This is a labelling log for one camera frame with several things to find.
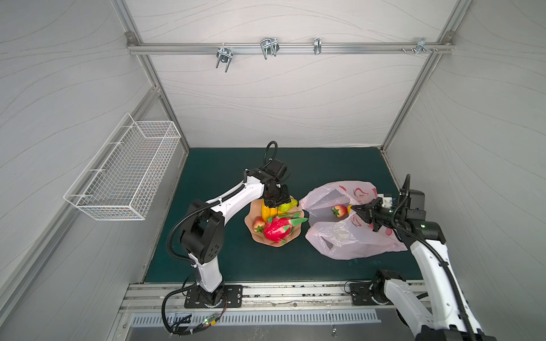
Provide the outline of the metal hook clamp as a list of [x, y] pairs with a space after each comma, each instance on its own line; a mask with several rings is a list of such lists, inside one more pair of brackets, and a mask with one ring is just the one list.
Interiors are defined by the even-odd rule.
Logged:
[[279, 41], [277, 38], [274, 37], [265, 38], [260, 41], [260, 49], [262, 51], [264, 59], [267, 60], [270, 55], [276, 57], [280, 49]]
[[220, 64], [224, 64], [224, 72], [227, 72], [233, 59], [233, 52], [229, 48], [221, 47], [217, 50], [216, 57], [216, 68], [219, 68]]

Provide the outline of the yellow banana bunch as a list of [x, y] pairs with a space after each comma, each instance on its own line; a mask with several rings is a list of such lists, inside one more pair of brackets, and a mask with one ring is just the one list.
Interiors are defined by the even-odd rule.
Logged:
[[278, 215], [277, 207], [267, 207], [265, 204], [261, 207], [261, 217], [264, 221], [270, 219], [270, 217], [276, 217]]

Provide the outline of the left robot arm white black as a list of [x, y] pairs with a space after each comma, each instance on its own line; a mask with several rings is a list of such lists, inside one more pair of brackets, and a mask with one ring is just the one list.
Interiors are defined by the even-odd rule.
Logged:
[[218, 305], [224, 292], [218, 254], [223, 248], [226, 224], [253, 200], [263, 199], [267, 207], [289, 203], [288, 187], [281, 184], [286, 171], [286, 166], [245, 170], [243, 180], [227, 192], [206, 202], [192, 202], [169, 232], [166, 251], [192, 266], [196, 288], [207, 305]]

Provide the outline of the metal bracket right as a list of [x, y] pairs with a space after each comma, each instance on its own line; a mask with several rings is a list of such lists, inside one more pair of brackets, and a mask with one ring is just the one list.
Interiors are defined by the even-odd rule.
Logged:
[[427, 45], [427, 41], [425, 38], [421, 38], [418, 42], [416, 42], [416, 45], [412, 48], [401, 48], [400, 50], [403, 53], [412, 54], [412, 55], [419, 55], [419, 54], [433, 55], [439, 52], [437, 48], [430, 48]]

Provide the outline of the pink dragon fruit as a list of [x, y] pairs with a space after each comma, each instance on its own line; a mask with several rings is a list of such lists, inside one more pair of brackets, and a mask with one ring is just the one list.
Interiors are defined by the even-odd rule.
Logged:
[[309, 219], [306, 217], [300, 217], [299, 213], [270, 217], [270, 219], [266, 222], [267, 226], [264, 229], [263, 234], [270, 241], [285, 244], [293, 229], [296, 226], [307, 222], [308, 220]]

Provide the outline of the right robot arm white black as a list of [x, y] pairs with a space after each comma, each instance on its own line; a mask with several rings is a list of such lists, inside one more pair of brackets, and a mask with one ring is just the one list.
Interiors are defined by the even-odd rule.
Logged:
[[492, 340], [471, 312], [449, 260], [441, 227], [426, 219], [425, 196], [419, 191], [401, 193], [387, 207], [378, 197], [351, 206], [373, 231], [394, 231], [415, 258], [431, 307], [411, 291], [406, 281], [389, 271], [379, 271], [369, 291], [377, 302], [391, 302], [416, 340]]

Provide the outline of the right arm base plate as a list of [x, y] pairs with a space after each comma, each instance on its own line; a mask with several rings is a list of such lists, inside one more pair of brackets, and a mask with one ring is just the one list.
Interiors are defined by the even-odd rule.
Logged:
[[371, 281], [350, 281], [346, 284], [346, 292], [354, 306], [385, 305], [388, 303], [380, 294], [375, 292]]

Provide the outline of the red yellow strawberry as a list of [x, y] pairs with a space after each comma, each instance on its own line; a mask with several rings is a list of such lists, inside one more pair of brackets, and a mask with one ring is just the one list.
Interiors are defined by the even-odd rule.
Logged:
[[262, 217], [257, 217], [253, 222], [253, 231], [255, 233], [261, 234], [264, 232], [267, 223]]
[[348, 208], [345, 205], [335, 205], [331, 210], [336, 218], [343, 218], [348, 214]]

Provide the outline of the small metal hook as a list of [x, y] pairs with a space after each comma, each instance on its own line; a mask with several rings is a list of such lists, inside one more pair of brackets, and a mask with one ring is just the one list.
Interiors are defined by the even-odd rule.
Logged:
[[314, 55], [320, 55], [322, 51], [322, 40], [320, 38], [314, 39]]

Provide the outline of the green starfruit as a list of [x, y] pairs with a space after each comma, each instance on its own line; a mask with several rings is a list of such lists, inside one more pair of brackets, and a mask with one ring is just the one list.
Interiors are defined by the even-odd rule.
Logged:
[[284, 204], [281, 204], [278, 208], [278, 212], [279, 213], [287, 213], [288, 211], [290, 211], [293, 207], [297, 207], [298, 206], [298, 201], [294, 198], [291, 199], [291, 201], [289, 203], [284, 203]]

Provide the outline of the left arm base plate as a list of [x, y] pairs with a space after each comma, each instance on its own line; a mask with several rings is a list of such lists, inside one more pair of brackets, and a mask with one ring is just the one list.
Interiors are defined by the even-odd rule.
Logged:
[[242, 299], [241, 285], [220, 284], [212, 293], [196, 286], [187, 293], [184, 308], [240, 308]]

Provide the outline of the pink flower-shaped fruit plate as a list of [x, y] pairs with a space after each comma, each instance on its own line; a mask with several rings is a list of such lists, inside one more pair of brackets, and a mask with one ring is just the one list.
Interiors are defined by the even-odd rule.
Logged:
[[268, 228], [268, 221], [262, 218], [263, 206], [264, 200], [262, 199], [252, 201], [250, 211], [244, 219], [255, 242], [271, 247], [281, 247], [300, 236], [301, 221], [298, 224], [283, 228], [279, 224], [276, 224], [273, 228]]

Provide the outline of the pink plastic bag peach print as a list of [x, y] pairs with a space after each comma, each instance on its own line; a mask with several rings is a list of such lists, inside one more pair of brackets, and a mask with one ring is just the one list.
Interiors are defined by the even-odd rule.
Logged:
[[335, 260], [406, 251], [407, 247], [392, 230], [374, 232], [355, 213], [346, 213], [343, 217], [333, 213], [337, 205], [363, 205], [378, 197], [382, 195], [372, 183], [359, 180], [337, 181], [315, 188], [299, 201], [300, 207], [309, 214], [307, 241], [320, 254]]

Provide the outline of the metal hook clamp left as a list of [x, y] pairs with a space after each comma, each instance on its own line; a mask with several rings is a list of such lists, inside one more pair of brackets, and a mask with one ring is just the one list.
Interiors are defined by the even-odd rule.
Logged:
[[224, 72], [227, 72], [233, 59], [233, 52], [229, 48], [221, 47], [217, 50], [216, 57], [216, 68], [219, 68], [220, 64], [224, 64]]

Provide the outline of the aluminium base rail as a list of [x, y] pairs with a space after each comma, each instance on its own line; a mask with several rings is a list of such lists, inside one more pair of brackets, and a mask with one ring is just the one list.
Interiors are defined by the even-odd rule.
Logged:
[[[351, 286], [363, 288], [367, 281], [233, 282], [241, 290], [228, 304], [229, 311], [300, 311], [359, 309]], [[181, 288], [177, 284], [131, 284], [119, 313], [160, 313], [164, 297]]]

